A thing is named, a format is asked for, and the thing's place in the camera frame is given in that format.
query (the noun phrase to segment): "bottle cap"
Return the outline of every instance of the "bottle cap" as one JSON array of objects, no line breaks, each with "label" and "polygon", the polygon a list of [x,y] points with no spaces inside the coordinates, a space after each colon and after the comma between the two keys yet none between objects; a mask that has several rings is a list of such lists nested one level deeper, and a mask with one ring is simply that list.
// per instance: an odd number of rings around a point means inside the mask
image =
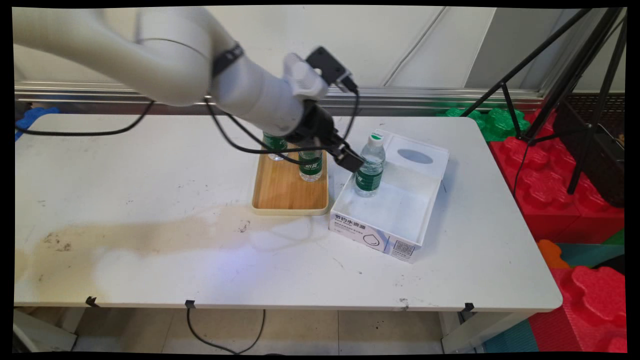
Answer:
[{"label": "bottle cap", "polygon": [[385,136],[382,134],[378,134],[378,133],[371,133],[371,135],[369,136],[369,140],[367,141],[367,145],[369,146],[373,146],[373,147],[378,147],[378,146],[382,146],[382,143],[385,140]]}]

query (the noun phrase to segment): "water bottle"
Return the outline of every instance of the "water bottle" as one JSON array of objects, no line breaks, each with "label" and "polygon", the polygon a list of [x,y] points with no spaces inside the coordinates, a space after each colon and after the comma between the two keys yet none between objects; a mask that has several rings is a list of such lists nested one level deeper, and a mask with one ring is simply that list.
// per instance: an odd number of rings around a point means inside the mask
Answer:
[{"label": "water bottle", "polygon": [[299,151],[298,159],[309,162],[298,167],[302,180],[312,183],[322,176],[322,150]]},{"label": "water bottle", "polygon": [[355,174],[355,191],[362,197],[372,197],[378,192],[382,170],[385,166],[385,148],[382,147],[383,135],[371,133],[367,145],[362,149],[360,156],[364,164]]},{"label": "water bottle", "polygon": [[[267,144],[267,146],[271,150],[286,150],[288,146],[287,140],[284,140],[283,138],[279,138],[277,136],[269,135],[265,132],[262,132],[262,142]],[[269,155],[269,159],[273,161],[282,160],[282,158],[277,154],[268,154],[268,155]]]}]

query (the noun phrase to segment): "white table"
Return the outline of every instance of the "white table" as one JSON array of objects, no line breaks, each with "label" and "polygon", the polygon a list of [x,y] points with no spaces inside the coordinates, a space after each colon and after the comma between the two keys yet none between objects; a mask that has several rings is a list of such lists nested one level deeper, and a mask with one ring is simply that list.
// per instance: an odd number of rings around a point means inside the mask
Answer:
[{"label": "white table", "polygon": [[[32,128],[100,131],[134,118],[55,114]],[[235,141],[257,147],[222,121]],[[335,121],[343,131],[348,118]],[[153,115],[99,138],[23,135],[15,144],[14,304],[87,306],[95,297],[103,307],[194,300],[196,307],[448,312],[473,303],[478,314],[445,331],[446,352],[561,305],[473,120],[360,117],[349,143],[361,149],[376,127],[451,152],[413,265],[329,232],[329,214],[253,214],[258,157],[231,148],[209,117]],[[333,201],[349,174],[333,160],[328,171]]]}]

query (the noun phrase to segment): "bamboo tray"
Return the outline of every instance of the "bamboo tray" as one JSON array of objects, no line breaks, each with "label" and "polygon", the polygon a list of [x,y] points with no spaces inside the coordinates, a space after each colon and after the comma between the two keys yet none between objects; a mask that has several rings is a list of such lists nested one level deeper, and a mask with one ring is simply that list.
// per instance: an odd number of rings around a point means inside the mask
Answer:
[{"label": "bamboo tray", "polygon": [[[288,156],[298,159],[297,152]],[[323,215],[329,210],[326,151],[322,176],[308,183],[298,174],[298,166],[284,160],[273,161],[261,154],[253,187],[252,209],[259,215]]]}]

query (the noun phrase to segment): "white box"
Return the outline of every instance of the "white box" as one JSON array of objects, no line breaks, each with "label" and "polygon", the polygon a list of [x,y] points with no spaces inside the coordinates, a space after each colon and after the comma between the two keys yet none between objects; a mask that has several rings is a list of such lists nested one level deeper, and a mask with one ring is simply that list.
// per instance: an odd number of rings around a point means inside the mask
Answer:
[{"label": "white box", "polygon": [[331,208],[329,230],[412,263],[422,247],[449,151],[388,131],[378,193],[357,195],[351,175]]}]

